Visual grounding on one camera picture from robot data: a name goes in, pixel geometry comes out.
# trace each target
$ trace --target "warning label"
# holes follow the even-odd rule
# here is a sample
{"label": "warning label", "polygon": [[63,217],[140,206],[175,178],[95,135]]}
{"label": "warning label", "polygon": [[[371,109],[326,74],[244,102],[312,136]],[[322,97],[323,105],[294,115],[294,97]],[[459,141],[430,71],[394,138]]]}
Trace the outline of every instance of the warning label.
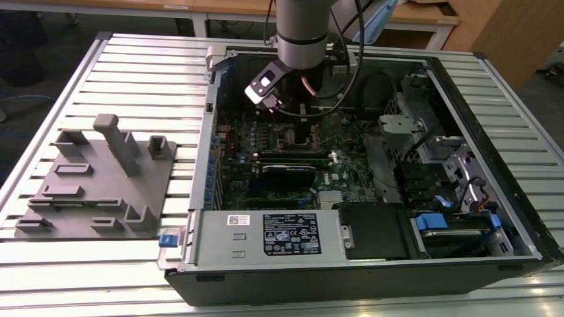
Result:
{"label": "warning label", "polygon": [[315,213],[264,215],[264,253],[268,256],[322,254]]}

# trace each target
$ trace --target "barcode sticker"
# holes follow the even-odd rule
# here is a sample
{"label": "barcode sticker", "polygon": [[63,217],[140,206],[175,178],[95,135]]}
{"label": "barcode sticker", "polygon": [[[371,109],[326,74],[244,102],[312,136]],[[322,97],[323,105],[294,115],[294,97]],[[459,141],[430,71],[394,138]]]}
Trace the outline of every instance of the barcode sticker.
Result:
{"label": "barcode sticker", "polygon": [[163,5],[166,9],[188,10],[188,5]]}
{"label": "barcode sticker", "polygon": [[228,215],[228,226],[251,225],[251,215]]}
{"label": "barcode sticker", "polygon": [[438,23],[439,24],[452,24],[452,25],[458,25],[459,24],[459,22],[451,21],[451,20],[439,20]]}

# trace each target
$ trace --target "metal workbench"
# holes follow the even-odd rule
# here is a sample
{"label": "metal workbench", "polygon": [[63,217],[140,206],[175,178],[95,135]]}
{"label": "metal workbench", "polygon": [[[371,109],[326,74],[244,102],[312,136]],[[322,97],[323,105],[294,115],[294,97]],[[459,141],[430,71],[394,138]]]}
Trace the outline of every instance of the metal workbench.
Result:
{"label": "metal workbench", "polygon": [[[58,129],[90,129],[99,113],[122,117],[138,140],[166,135],[180,148],[160,225],[186,224],[204,109],[204,56],[210,45],[259,41],[114,34],[95,41],[38,135],[0,191],[0,314],[108,316],[200,313],[230,316],[556,316],[564,311],[564,266],[508,279],[468,295],[268,306],[190,307],[158,269],[156,240],[18,242],[15,223],[27,210],[58,149]],[[423,55],[418,50],[370,52]],[[508,88],[490,61],[471,53],[440,58],[502,157],[564,245],[564,154]],[[168,252],[178,260],[179,251]]]}

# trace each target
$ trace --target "blue latch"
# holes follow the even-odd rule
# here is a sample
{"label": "blue latch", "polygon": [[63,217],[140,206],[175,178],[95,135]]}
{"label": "blue latch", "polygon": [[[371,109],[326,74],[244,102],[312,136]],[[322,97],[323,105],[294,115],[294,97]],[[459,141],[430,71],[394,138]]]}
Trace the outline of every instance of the blue latch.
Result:
{"label": "blue latch", "polygon": [[159,236],[159,247],[176,248],[179,246],[179,236],[176,234],[163,234]]}
{"label": "blue latch", "polygon": [[442,213],[424,213],[418,218],[415,218],[415,223],[418,224],[418,229],[447,229],[447,221]]}
{"label": "blue latch", "polygon": [[440,204],[443,205],[443,207],[446,208],[451,208],[452,204],[451,202],[443,198],[443,196],[436,195],[435,198],[439,200]]}
{"label": "blue latch", "polygon": [[498,215],[495,214],[490,215],[490,221],[495,229],[502,228],[502,220],[500,220],[500,217],[498,217]]}

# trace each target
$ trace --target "sticker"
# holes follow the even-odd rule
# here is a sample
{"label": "sticker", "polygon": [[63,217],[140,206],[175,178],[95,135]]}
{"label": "sticker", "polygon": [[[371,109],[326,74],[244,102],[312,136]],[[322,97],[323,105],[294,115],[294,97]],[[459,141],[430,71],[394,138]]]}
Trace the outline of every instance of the sticker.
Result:
{"label": "sticker", "polygon": [[439,24],[452,24],[452,25],[458,25],[459,24],[458,21],[451,21],[451,20],[439,20],[438,23]]}
{"label": "sticker", "polygon": [[250,224],[250,215],[228,215],[228,226],[248,226]]}
{"label": "sticker", "polygon": [[315,213],[263,215],[263,229],[268,256],[322,254]]}
{"label": "sticker", "polygon": [[163,5],[166,9],[188,10],[187,5]]}

